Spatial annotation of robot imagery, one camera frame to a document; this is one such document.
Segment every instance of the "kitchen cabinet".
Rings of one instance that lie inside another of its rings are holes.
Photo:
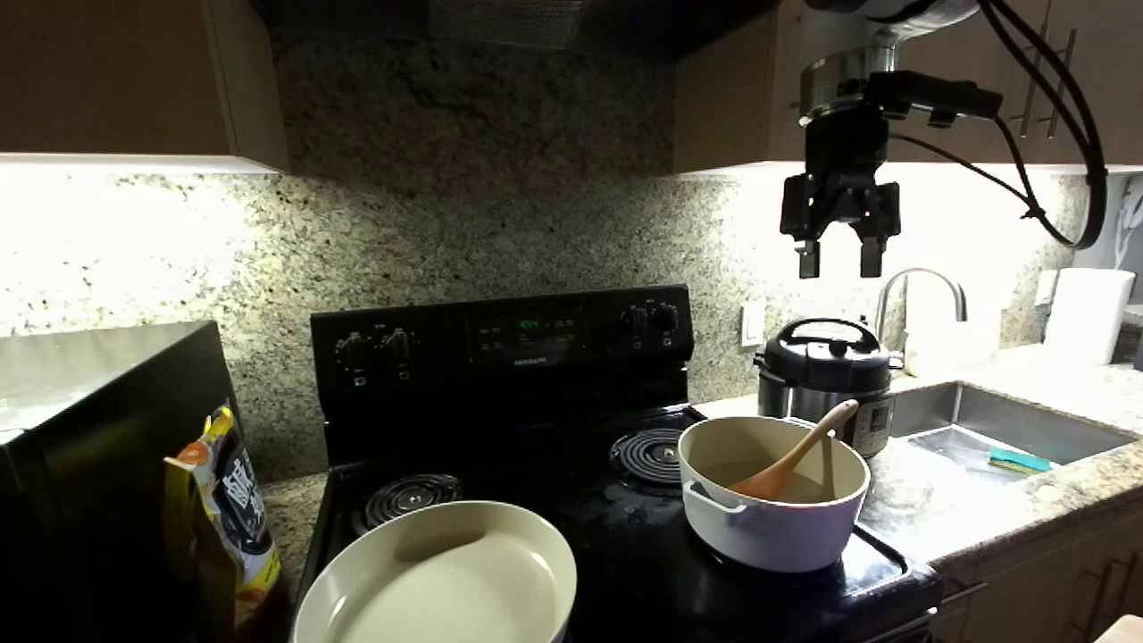
[[[1088,643],[1117,614],[1143,606],[1143,505],[1112,507],[1082,524],[1024,539],[945,619],[934,640],[1054,640]]]
[[[2,0],[0,161],[283,168],[270,46],[246,0]]]
[[[970,598],[981,590],[987,590],[981,582],[943,580],[943,600],[934,619],[929,620],[929,640],[932,643],[969,640]]]
[[[1043,40],[1067,61],[1080,80],[1105,145],[1108,163],[1143,161],[1143,82],[1113,74],[1143,55],[1137,28],[1140,0],[1006,0]],[[799,24],[802,0],[780,0],[767,14],[688,55],[675,68],[675,168],[727,168],[750,161],[799,161],[799,68],[807,50]],[[1017,131],[1032,163],[1082,163],[1063,122],[1054,114],[1039,87],[1015,63],[981,14],[900,43],[900,68],[970,80],[1002,97],[1002,122]],[[1009,161],[993,122],[959,119],[955,130],[929,130],[914,112],[894,131],[919,137],[969,161]],[[938,161],[934,153],[888,144],[888,161]]]

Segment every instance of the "frying pan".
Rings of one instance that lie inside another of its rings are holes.
[[[501,500],[428,505],[339,549],[289,640],[552,643],[574,582],[574,554],[546,517]]]

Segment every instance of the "pot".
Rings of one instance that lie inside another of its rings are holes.
[[[289,640],[550,643],[574,582],[574,554],[546,517],[497,500],[428,505],[339,549]]]
[[[796,464],[788,500],[727,489],[792,450],[807,430],[783,418],[707,418],[677,434],[681,509],[711,549],[764,573],[819,573],[838,559],[873,480],[855,445],[821,439]]]
[[[819,423],[838,401],[856,401],[838,439],[859,457],[884,445],[894,373],[873,328],[846,319],[799,319],[767,340],[755,363],[761,413]]]

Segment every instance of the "microwave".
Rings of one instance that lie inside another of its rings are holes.
[[[195,640],[192,593],[165,565],[165,457],[222,405],[213,321],[0,340],[2,631]]]

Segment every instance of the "rice cooker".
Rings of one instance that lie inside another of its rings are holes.
[[[846,319],[799,319],[764,343],[757,363],[757,411],[767,418],[819,423],[838,401],[856,413],[838,439],[875,457],[888,439],[888,352],[878,334]]]

